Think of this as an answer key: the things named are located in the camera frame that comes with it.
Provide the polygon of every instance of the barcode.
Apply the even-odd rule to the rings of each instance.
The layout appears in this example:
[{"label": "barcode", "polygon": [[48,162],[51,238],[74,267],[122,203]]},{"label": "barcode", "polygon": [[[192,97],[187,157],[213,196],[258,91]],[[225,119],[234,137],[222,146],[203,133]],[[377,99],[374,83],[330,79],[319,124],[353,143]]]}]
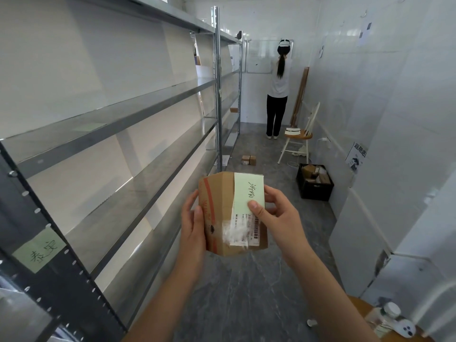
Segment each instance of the barcode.
[{"label": "barcode", "polygon": [[254,224],[254,239],[258,239],[258,217],[255,217],[255,224]]}]

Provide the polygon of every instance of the metal shelving unit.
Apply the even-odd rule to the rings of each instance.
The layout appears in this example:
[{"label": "metal shelving unit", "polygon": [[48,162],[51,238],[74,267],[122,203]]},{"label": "metal shelving unit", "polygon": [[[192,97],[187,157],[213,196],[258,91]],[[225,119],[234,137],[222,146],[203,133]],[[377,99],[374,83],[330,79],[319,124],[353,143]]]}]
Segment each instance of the metal shelving unit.
[{"label": "metal shelving unit", "polygon": [[[9,324],[11,341],[48,341],[56,328],[73,341],[120,341],[179,233],[185,198],[201,176],[214,172],[214,163],[217,171],[224,169],[222,154],[231,154],[233,147],[225,143],[239,133],[240,112],[231,113],[230,107],[238,100],[241,110],[243,45],[220,31],[218,7],[213,7],[212,27],[160,0],[84,1],[212,35],[215,77],[170,86],[0,141],[0,290],[8,283],[11,288],[3,296],[15,298],[15,307],[28,307],[17,324]],[[221,40],[240,45],[239,69],[224,76]],[[238,91],[221,100],[222,81],[234,74],[239,74]],[[214,109],[64,236],[26,179],[210,86],[215,91]],[[102,292],[95,278],[214,129],[215,148],[206,150],[157,227]],[[34,273],[13,253],[46,229],[53,230],[64,247]],[[1,304],[0,292],[0,312],[12,309]],[[20,323],[31,315],[35,324],[24,328]],[[26,331],[32,331],[28,340],[22,338]]]}]

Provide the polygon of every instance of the gray floor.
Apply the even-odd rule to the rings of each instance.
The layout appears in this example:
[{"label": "gray floor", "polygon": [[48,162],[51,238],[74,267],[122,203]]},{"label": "gray floor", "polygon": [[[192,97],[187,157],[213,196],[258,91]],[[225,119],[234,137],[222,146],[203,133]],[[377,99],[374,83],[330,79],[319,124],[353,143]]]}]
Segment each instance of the gray floor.
[{"label": "gray floor", "polygon": [[[309,243],[339,279],[328,239],[336,219],[328,203],[301,199],[296,172],[287,165],[297,157],[285,154],[283,132],[269,140],[264,124],[243,123],[227,170],[263,174],[265,184],[282,190],[298,209]],[[256,166],[241,164],[242,155],[256,155]],[[223,258],[207,252],[200,283],[185,307],[174,341],[317,341],[305,321],[310,317],[293,272],[269,236],[269,247]]]}]

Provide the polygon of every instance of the round wooden seat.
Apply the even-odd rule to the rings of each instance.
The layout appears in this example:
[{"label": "round wooden seat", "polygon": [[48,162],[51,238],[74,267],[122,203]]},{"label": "round wooden seat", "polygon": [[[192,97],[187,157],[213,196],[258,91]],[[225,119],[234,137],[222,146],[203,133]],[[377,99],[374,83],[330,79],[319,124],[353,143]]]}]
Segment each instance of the round wooden seat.
[{"label": "round wooden seat", "polygon": [[313,137],[313,133],[310,133],[309,135],[305,135],[305,129],[301,130],[300,135],[288,135],[285,134],[285,137],[291,138],[291,139],[301,139],[301,140],[307,140]]}]

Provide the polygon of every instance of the whiteboard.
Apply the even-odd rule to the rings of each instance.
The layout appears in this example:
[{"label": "whiteboard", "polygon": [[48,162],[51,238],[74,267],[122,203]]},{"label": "whiteboard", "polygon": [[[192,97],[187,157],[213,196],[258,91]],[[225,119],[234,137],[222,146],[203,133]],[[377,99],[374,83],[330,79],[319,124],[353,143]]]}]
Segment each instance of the whiteboard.
[{"label": "whiteboard", "polygon": [[[290,53],[287,55],[291,57],[293,53],[293,40],[291,43]],[[245,72],[246,73],[271,73],[271,61],[279,57],[277,47],[279,41],[277,39],[254,40],[251,39],[247,42],[247,50],[245,55]]]}]

